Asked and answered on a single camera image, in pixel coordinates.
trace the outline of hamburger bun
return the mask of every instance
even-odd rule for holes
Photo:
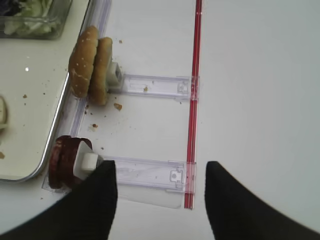
[[[98,29],[95,26],[88,27],[79,36],[69,59],[71,90],[78,98],[85,98],[88,94],[97,54],[98,37]]]
[[[94,60],[94,69],[89,86],[89,101],[103,106],[108,102],[107,72],[112,64],[112,39],[99,39],[97,53]]]

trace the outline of white surface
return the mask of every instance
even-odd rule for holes
[[[0,96],[8,108],[0,179],[22,179],[39,165],[87,5],[73,1],[58,40],[0,39]]]
[[[197,129],[198,183],[200,164],[219,161],[318,232],[319,9],[318,0],[206,1]]]

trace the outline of red stripe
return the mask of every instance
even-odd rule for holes
[[[192,60],[192,85],[191,96],[197,96],[198,93],[198,79],[199,79],[199,58],[200,58],[200,41],[201,41],[201,16],[202,16],[202,0],[196,0],[195,5],[195,20],[194,20],[194,40],[193,40],[193,60]],[[191,98],[190,112],[189,112],[189,132],[188,132],[188,146],[187,146],[187,163],[195,162],[196,151],[196,130],[197,130],[197,99]],[[191,186],[191,169],[187,168],[186,183]],[[192,209],[194,203],[194,194],[186,193],[184,195],[184,208]]]

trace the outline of transparent plastic rail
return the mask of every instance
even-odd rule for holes
[[[100,156],[102,161],[115,161],[118,185],[154,188],[175,193],[195,193],[196,164],[182,161],[156,161],[136,158]],[[187,169],[193,175],[187,176]],[[67,193],[67,187],[52,189],[48,176],[42,188],[50,192]]]
[[[198,100],[198,92],[192,94],[190,77],[162,77],[125,74],[119,86],[109,91],[116,94],[131,94],[174,98],[179,101]]]

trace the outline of salad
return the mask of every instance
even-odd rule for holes
[[[0,16],[46,17],[53,0],[0,0]],[[4,23],[4,33],[20,36],[47,34],[57,28],[57,22],[23,21],[8,19]]]

